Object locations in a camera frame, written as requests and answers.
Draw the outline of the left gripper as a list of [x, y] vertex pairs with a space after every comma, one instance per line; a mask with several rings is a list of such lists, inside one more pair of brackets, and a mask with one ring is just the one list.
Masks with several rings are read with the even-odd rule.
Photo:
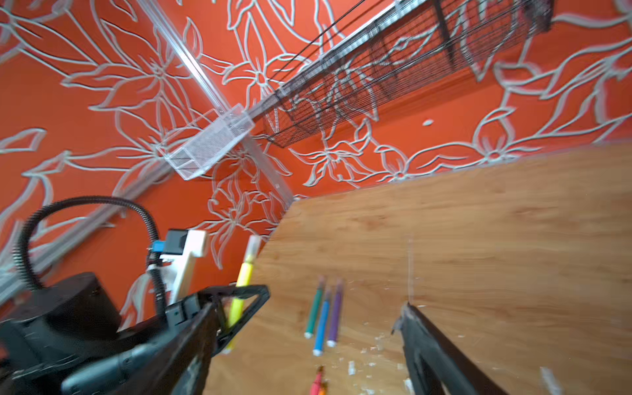
[[120, 331], [121, 318], [93, 273], [44, 286], [31, 272], [26, 304], [1, 322], [3, 394], [195, 394], [198, 360], [169, 366], [159, 356], [178, 331], [166, 320], [161, 277], [156, 319]]

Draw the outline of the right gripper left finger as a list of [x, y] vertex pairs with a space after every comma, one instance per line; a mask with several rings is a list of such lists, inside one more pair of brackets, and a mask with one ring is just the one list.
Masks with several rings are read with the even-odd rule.
[[107, 394], [200, 394], [220, 351], [220, 304], [179, 302], [110, 347]]

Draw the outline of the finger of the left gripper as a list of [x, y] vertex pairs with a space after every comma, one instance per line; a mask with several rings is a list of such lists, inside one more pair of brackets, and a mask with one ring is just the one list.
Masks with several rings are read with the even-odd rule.
[[[265, 285], [212, 286], [197, 293], [201, 306], [211, 304], [217, 317], [216, 349], [214, 356], [224, 352], [250, 319], [269, 301], [270, 290]], [[225, 312], [225, 301], [242, 302], [238, 319]]]

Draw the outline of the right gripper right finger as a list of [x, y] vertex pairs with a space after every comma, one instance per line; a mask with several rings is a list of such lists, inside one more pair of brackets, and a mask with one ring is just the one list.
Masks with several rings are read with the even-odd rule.
[[404, 304], [393, 326], [401, 332], [414, 394], [504, 394], [416, 306]]

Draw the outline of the green pen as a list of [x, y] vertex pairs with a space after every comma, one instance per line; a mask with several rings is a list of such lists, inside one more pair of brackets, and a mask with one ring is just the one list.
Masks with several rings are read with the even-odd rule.
[[319, 284], [317, 286], [316, 293], [310, 307], [308, 320], [304, 331], [304, 337], [307, 339], [310, 339], [315, 334], [316, 320], [319, 317], [321, 303], [324, 298], [325, 286], [326, 278], [324, 276], [321, 276], [321, 278], [319, 278]]

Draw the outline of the purple pen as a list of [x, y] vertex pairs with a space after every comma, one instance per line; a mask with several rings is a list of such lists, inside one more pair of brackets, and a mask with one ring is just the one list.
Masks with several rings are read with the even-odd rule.
[[344, 293], [344, 281], [339, 279], [337, 282], [332, 313], [331, 313], [331, 322], [329, 325], [329, 336], [327, 340], [328, 347], [335, 347], [337, 345], [338, 332], [340, 327], [340, 317], [342, 311], [342, 298]]

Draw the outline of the blue pen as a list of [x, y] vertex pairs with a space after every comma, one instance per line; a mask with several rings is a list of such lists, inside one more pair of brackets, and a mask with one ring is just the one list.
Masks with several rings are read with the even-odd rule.
[[315, 334], [314, 348], [312, 350], [312, 354], [314, 356], [321, 356], [324, 353], [325, 334], [326, 334], [327, 323], [329, 320], [331, 299], [332, 299], [332, 291], [327, 290], [324, 294], [324, 300], [323, 300], [321, 311], [320, 311], [319, 323], [318, 323], [316, 334]]

